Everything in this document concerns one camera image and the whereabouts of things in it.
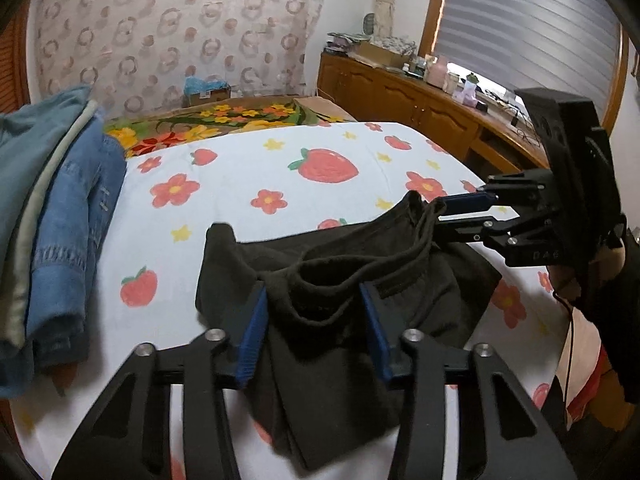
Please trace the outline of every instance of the metal screw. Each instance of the metal screw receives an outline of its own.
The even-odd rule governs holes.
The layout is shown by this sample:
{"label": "metal screw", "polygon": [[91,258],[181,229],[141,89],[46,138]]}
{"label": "metal screw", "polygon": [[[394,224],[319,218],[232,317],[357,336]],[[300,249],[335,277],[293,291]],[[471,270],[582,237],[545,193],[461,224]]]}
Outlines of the metal screw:
{"label": "metal screw", "polygon": [[222,341],[226,337],[226,333],[221,328],[212,328],[204,333],[204,339],[207,341]]}
{"label": "metal screw", "polygon": [[494,349],[488,343],[480,343],[474,346],[474,352],[480,357],[491,357],[494,354]]}
{"label": "metal screw", "polygon": [[402,337],[404,337],[407,341],[417,343],[418,341],[422,341],[424,339],[424,334],[417,328],[408,328],[407,330],[402,332]]}
{"label": "metal screw", "polygon": [[156,349],[151,343],[141,343],[136,346],[136,355],[140,357],[147,357],[151,355]]}

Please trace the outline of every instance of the white bedsheet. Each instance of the white bedsheet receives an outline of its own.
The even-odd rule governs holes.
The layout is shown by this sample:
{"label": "white bedsheet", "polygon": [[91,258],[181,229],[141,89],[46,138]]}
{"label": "white bedsheet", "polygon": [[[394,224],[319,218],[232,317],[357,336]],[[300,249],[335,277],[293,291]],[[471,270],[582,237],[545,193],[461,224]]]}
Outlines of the white bedsheet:
{"label": "white bedsheet", "polygon": [[[310,150],[306,166],[289,169],[304,160],[301,150]],[[181,174],[186,177],[175,177]],[[341,179],[335,184],[318,182]],[[54,387],[50,378],[40,377],[24,397],[12,402],[25,456],[43,478],[50,478],[76,427],[136,344],[149,341],[168,348],[203,332],[194,295],[206,230],[213,222],[231,224],[241,241],[265,240],[314,230],[330,219],[334,222],[329,224],[370,221],[398,202],[408,186],[431,196],[439,185],[447,194],[457,194],[482,181],[420,133],[393,123],[277,128],[129,159],[98,263],[89,312],[89,361],[78,367],[70,385]],[[514,216],[508,208],[492,208],[491,214],[497,219]],[[565,342],[566,314],[551,297],[545,269],[508,269],[497,253],[479,244],[474,248],[500,270],[503,282],[469,344],[491,343],[541,404]],[[133,285],[122,285],[139,274]],[[174,393],[171,442],[179,478],[179,388],[174,387]],[[226,398],[242,476],[297,478],[289,461],[260,438],[241,396],[227,392]],[[448,390],[447,399],[445,478],[455,478],[455,391]],[[306,478],[386,479],[395,438],[390,434]]]}

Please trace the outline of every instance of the person's hand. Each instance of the person's hand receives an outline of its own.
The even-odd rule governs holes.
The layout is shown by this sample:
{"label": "person's hand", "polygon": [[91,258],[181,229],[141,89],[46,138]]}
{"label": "person's hand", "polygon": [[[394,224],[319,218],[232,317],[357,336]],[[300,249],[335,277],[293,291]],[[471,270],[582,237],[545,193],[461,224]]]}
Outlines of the person's hand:
{"label": "person's hand", "polygon": [[[616,249],[602,247],[590,263],[590,274],[596,276],[597,287],[600,288],[619,275],[624,265],[624,244]],[[551,281],[551,285],[558,296],[570,303],[580,298],[580,285],[578,285],[578,281],[575,279],[575,272],[571,267],[549,266],[546,270],[549,272],[549,281]]]}

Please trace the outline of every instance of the pink bottle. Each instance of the pink bottle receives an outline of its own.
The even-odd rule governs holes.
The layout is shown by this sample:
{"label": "pink bottle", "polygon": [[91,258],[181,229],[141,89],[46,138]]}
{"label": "pink bottle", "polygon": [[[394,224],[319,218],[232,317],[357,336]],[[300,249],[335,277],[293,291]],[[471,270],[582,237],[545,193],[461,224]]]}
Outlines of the pink bottle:
{"label": "pink bottle", "polygon": [[449,60],[440,56],[435,64],[431,65],[429,69],[429,74],[427,76],[427,83],[433,86],[437,86],[438,88],[442,88],[444,86],[444,81],[447,78],[447,65]]}

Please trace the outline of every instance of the window blind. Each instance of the window blind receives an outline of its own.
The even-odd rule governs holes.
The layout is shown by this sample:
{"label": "window blind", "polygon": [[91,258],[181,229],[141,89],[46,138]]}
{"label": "window blind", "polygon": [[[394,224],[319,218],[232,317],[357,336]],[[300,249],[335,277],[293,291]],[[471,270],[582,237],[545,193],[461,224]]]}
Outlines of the window blind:
{"label": "window blind", "polygon": [[511,90],[586,96],[602,118],[619,41],[605,0],[445,0],[434,53]]}

